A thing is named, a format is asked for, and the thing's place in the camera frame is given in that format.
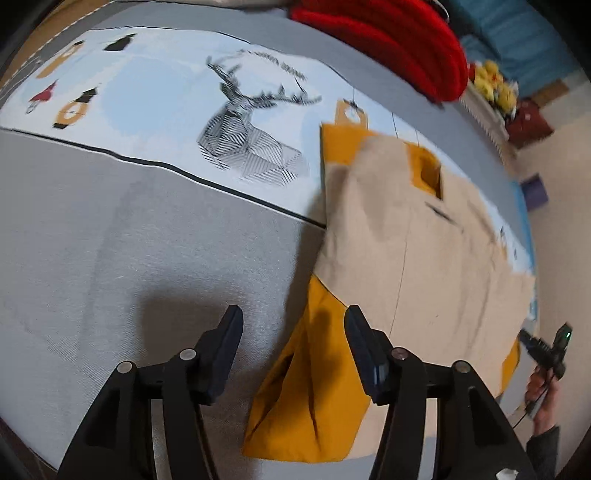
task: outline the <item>orange cuckoo clock print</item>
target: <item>orange cuckoo clock print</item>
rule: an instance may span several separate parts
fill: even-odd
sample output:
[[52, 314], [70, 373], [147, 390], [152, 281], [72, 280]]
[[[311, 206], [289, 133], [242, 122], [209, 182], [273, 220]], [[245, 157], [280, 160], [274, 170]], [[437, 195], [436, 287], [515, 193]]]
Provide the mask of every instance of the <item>orange cuckoo clock print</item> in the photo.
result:
[[53, 127], [64, 129], [84, 117], [88, 111], [90, 101], [96, 94], [96, 88], [87, 90], [82, 92], [76, 100], [64, 105], [57, 114], [56, 122], [53, 124]]
[[84, 40], [77, 41], [76, 43], [72, 44], [70, 48], [68, 48], [64, 53], [59, 55], [54, 61], [52, 61], [47, 67], [45, 67], [39, 75], [37, 75], [38, 79], [44, 79], [45, 77], [51, 75], [56, 68], [58, 68], [62, 63], [64, 63], [67, 59], [69, 59], [74, 53], [82, 48], [84, 45]]

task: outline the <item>gray mattress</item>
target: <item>gray mattress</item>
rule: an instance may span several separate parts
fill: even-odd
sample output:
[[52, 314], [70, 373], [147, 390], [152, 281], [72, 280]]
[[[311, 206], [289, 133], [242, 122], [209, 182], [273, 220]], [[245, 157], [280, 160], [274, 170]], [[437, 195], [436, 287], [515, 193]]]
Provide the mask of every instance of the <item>gray mattress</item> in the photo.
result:
[[[220, 31], [325, 62], [448, 153], [526, 244], [514, 186], [460, 105], [433, 106], [334, 38], [261, 12], [112, 3], [40, 58], [89, 28], [123, 26]], [[221, 478], [366, 478], [371, 457], [302, 465], [239, 453], [250, 400], [303, 309], [322, 238], [319, 227], [170, 171], [1, 131], [0, 416], [58, 467], [119, 361], [165, 361], [236, 303], [243, 340], [224, 395], [204, 411]], [[429, 478], [432, 454], [425, 457]]]

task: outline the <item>cable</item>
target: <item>cable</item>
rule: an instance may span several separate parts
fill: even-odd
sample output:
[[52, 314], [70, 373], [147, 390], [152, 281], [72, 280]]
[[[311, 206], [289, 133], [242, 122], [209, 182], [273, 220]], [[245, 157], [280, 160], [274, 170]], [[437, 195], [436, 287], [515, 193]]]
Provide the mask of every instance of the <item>cable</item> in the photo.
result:
[[[544, 391], [538, 396], [538, 398], [536, 398], [534, 400], [534, 403], [538, 403], [538, 400], [541, 399], [544, 396], [544, 394], [548, 391], [548, 389], [550, 388], [550, 382], [552, 382], [553, 378], [554, 378], [554, 375], [552, 375], [552, 377], [550, 377], [550, 379], [548, 380], [548, 385], [546, 386], [546, 388], [544, 389]], [[527, 412], [525, 412], [521, 416], [521, 418], [517, 421], [517, 423], [515, 425], [513, 425], [511, 428], [513, 430], [515, 430], [517, 428], [517, 425], [519, 425], [521, 423], [521, 420], [523, 420], [526, 415], [527, 415]]]

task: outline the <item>human hand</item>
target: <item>human hand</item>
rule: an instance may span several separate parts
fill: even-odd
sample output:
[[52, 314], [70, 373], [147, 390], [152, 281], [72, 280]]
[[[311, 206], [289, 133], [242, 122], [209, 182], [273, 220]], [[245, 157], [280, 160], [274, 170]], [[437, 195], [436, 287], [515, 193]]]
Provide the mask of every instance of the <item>human hand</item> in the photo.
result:
[[552, 370], [547, 372], [540, 367], [535, 367], [534, 373], [530, 376], [530, 382], [527, 384], [525, 400], [537, 400], [546, 387], [548, 387], [548, 393], [534, 417], [534, 436], [547, 432], [556, 424], [554, 411], [558, 403], [558, 392], [560, 391], [558, 379], [554, 376]]

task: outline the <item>stuffed toy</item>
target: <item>stuffed toy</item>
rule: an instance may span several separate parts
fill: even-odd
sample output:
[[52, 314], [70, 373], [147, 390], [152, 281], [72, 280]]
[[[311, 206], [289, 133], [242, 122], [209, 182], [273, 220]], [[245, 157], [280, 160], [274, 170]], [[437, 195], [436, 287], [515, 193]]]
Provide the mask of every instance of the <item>stuffed toy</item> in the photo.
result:
[[513, 117], [515, 115], [515, 106], [517, 105], [517, 95], [508, 83], [502, 83], [495, 92], [495, 103], [505, 116]]
[[494, 61], [487, 60], [484, 64], [471, 63], [468, 68], [468, 77], [478, 92], [503, 119], [515, 118], [517, 82], [506, 82]]
[[474, 78], [474, 86], [487, 102], [495, 101], [495, 89], [492, 87], [488, 79], [480, 75], [476, 75], [476, 77]]

